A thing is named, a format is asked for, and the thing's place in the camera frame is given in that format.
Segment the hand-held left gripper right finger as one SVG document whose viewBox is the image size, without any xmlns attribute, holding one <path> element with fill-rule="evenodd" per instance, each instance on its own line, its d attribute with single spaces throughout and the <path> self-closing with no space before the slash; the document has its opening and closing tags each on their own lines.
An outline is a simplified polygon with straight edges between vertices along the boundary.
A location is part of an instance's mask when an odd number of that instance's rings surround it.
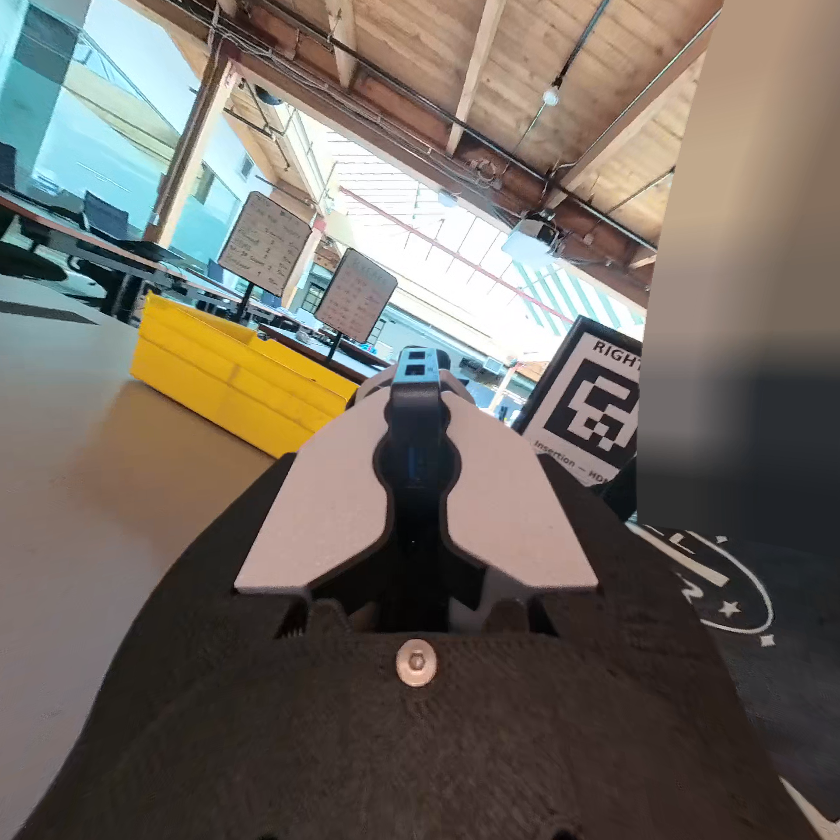
<svg viewBox="0 0 840 840">
<path fill-rule="evenodd" d="M 446 533 L 484 571 L 477 607 L 450 599 L 450 625 L 482 625 L 500 600 L 594 592 L 595 571 L 529 442 L 460 395 L 442 399 L 459 459 Z"/>
</svg>

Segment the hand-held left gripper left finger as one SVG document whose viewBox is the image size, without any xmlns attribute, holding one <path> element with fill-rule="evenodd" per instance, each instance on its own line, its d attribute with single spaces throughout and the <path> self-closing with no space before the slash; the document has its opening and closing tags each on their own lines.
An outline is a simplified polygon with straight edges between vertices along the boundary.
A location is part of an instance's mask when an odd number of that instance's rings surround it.
<svg viewBox="0 0 840 840">
<path fill-rule="evenodd" d="M 333 599 L 356 628 L 373 626 L 382 594 L 364 560 L 390 529 L 374 460 L 391 385 L 391 377 L 364 383 L 352 407 L 297 451 L 235 579 L 237 594 Z"/>
</svg>

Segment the black usb hub adapter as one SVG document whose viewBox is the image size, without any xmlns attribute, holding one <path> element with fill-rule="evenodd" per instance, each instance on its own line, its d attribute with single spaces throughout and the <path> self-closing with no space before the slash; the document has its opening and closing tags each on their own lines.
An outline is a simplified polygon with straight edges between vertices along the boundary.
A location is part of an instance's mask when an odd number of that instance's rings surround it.
<svg viewBox="0 0 840 840">
<path fill-rule="evenodd" d="M 442 633 L 448 592 L 441 509 L 455 462 L 446 438 L 440 353 L 410 347 L 397 362 L 386 418 L 383 471 L 394 502 L 394 571 L 381 629 Z"/>
</svg>

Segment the yellow plastic bin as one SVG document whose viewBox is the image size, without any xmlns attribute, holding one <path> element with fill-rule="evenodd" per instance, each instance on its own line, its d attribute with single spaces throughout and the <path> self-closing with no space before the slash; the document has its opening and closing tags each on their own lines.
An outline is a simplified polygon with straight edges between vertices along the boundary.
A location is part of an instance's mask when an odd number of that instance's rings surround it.
<svg viewBox="0 0 840 840">
<path fill-rule="evenodd" d="M 152 293 L 130 374 L 277 459 L 340 415 L 357 388 L 253 329 Z"/>
</svg>

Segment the wooden office desk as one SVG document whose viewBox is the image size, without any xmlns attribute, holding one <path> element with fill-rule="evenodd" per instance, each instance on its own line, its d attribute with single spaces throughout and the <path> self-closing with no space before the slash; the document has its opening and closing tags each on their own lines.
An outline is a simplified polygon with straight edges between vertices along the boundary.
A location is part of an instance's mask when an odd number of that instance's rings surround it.
<svg viewBox="0 0 840 840">
<path fill-rule="evenodd" d="M 267 324 L 260 324 L 257 333 L 264 340 L 274 340 L 357 385 L 390 366 L 388 360 L 363 350 L 346 339 L 341 339 L 338 348 L 332 351 L 333 343 L 324 340 L 321 335 L 302 341 L 294 332 Z"/>
<path fill-rule="evenodd" d="M 1 196 L 4 210 L 48 230 L 47 242 L 52 250 L 76 260 L 86 260 L 122 276 L 120 298 L 108 310 L 108 314 L 113 317 L 126 314 L 134 308 L 136 298 L 129 299 L 124 293 L 129 281 L 133 279 L 140 282 L 139 291 L 154 289 L 159 293 L 172 292 L 186 301 L 205 302 L 209 311 L 245 310 L 246 305 L 242 303 L 242 297 L 230 289 L 205 280 L 193 272 L 184 272 L 168 264 L 136 255 L 126 248 L 70 224 L 68 220 L 15 193 L 2 190 Z"/>
</svg>

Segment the whiteboard on stand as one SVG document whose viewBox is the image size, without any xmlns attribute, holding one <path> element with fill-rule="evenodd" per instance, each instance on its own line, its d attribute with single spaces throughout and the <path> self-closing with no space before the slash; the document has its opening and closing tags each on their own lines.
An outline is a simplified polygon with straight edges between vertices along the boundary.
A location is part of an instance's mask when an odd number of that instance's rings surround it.
<svg viewBox="0 0 840 840">
<path fill-rule="evenodd" d="M 334 333 L 328 358 L 338 348 L 355 354 L 367 343 L 398 286 L 397 277 L 356 248 L 347 248 L 313 317 Z"/>
<path fill-rule="evenodd" d="M 266 194 L 250 192 L 229 233 L 217 263 L 245 281 L 235 320 L 246 323 L 254 289 L 268 292 L 287 308 L 311 267 L 320 232 L 316 210 L 303 217 Z"/>
</svg>

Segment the person's black printed t-shirt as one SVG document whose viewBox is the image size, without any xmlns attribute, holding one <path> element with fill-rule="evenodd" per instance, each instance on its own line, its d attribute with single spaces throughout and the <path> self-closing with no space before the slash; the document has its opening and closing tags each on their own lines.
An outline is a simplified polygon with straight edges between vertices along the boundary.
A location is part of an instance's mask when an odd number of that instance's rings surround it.
<svg viewBox="0 0 840 840">
<path fill-rule="evenodd" d="M 838 560 L 769 544 L 627 526 L 679 578 L 785 789 L 838 838 Z"/>
</svg>

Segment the white ceiling projector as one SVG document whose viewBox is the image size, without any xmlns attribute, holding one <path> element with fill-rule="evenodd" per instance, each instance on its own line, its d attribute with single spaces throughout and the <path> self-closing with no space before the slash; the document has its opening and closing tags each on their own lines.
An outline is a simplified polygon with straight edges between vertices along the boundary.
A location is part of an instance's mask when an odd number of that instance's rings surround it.
<svg viewBox="0 0 840 840">
<path fill-rule="evenodd" d="M 563 255 L 565 234 L 554 222 L 539 214 L 526 216 L 501 245 L 512 261 L 531 269 L 553 265 Z"/>
</svg>

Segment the black office chair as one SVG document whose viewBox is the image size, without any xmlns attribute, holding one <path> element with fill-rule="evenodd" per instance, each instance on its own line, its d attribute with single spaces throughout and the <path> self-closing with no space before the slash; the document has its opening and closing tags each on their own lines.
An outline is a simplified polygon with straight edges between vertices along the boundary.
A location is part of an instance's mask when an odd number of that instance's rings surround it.
<svg viewBox="0 0 840 840">
<path fill-rule="evenodd" d="M 130 224 L 129 213 L 111 205 L 93 192 L 85 191 L 81 212 L 87 230 L 97 236 L 115 243 L 138 240 L 137 231 Z"/>
</svg>

